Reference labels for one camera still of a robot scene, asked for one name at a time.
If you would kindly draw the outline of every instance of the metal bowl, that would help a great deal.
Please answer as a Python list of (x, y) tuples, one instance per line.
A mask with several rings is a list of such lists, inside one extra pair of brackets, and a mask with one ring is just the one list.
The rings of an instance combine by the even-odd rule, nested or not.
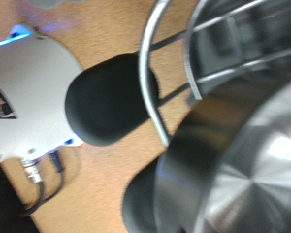
[(160, 233), (291, 232), (291, 69), (237, 76), (193, 108), (159, 161), (154, 211)]

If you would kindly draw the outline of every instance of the white device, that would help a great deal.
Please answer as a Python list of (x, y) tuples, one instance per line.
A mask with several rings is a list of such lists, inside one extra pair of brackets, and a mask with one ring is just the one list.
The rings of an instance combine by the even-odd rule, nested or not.
[(60, 43), (26, 25), (0, 42), (0, 162), (35, 160), (82, 143), (65, 115), (66, 91), (82, 71)]

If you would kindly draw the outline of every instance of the black foam pad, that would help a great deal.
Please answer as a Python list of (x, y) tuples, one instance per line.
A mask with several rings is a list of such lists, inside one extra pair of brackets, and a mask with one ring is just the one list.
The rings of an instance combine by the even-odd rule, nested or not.
[[(152, 95), (158, 100), (157, 81), (149, 73)], [(68, 89), (65, 108), (73, 131), (92, 145), (114, 143), (134, 130), (148, 119), (138, 56), (120, 55), (83, 71)]]
[(158, 158), (148, 164), (126, 188), (122, 214), (130, 233), (156, 233), (154, 218), (154, 181)]

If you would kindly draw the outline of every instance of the cable connector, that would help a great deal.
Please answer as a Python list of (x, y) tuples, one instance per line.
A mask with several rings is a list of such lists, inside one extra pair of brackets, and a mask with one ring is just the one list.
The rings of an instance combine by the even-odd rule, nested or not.
[(21, 163), (32, 183), (40, 183), (42, 181), (39, 160), (21, 160)]

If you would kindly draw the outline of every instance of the metal wire rack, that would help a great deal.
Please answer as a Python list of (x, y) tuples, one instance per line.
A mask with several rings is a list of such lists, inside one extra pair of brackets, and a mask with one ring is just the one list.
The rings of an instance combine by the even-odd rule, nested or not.
[[(200, 0), (186, 31), (179, 32), (164, 41), (152, 45), (152, 39), (157, 25), (171, 2), (172, 0), (156, 1), (145, 26), (139, 58), (140, 84), (145, 105), (154, 122), (162, 144), (165, 147), (169, 145), (171, 137), (158, 111), (158, 107), (155, 105), (155, 101), (151, 98), (151, 89), (147, 78), (150, 53), (152, 51), (167, 46), (176, 40), (185, 38), (185, 68), (189, 85), (196, 99), (201, 99), (202, 96), (207, 94), (211, 89), (240, 72), (249, 72), (250, 70), (259, 69), (265, 64), (277, 62), (279, 60), (282, 63), (282, 59), (291, 57), (291, 0)], [(252, 11), (255, 11), (255, 13), (258, 12), (258, 16), (253, 14)], [(243, 33), (243, 28), (240, 26), (242, 22), (246, 23), (246, 27), (248, 27), (248, 25), (251, 26), (251, 24), (255, 28), (258, 27), (249, 34)], [(216, 36), (226, 37), (228, 35), (228, 41), (231, 45), (230, 49), (233, 51), (234, 62), (225, 63), (223, 67), (221, 65), (219, 69), (216, 69), (217, 67), (214, 67), (214, 70), (209, 69), (210, 72), (197, 71), (199, 67), (197, 50), (200, 48), (196, 46), (196, 37), (203, 31), (209, 30), (215, 26), (219, 26), (221, 30), (222, 27), (224, 28), (223, 33), (221, 32)], [(261, 36), (260, 34), (264, 32), (264, 30), (269, 32), (265, 33), (267, 34), (266, 36)], [(245, 48), (243, 45), (243, 40), (246, 40), (245, 37), (254, 38), (254, 40), (250, 42), (250, 47)], [(265, 43), (266, 41), (272, 44), (269, 43), (266, 46), (264, 45), (264, 49), (260, 52), (256, 52), (254, 55), (248, 54), (250, 48), (258, 48), (261, 43), (267, 44)], [(284, 61), (284, 65), (291, 65), (291, 62), (287, 62), (286, 59)], [(203, 85), (213, 81), (216, 81), (216, 83), (211, 84), (211, 87), (208, 87), (207, 91), (201, 91)]]

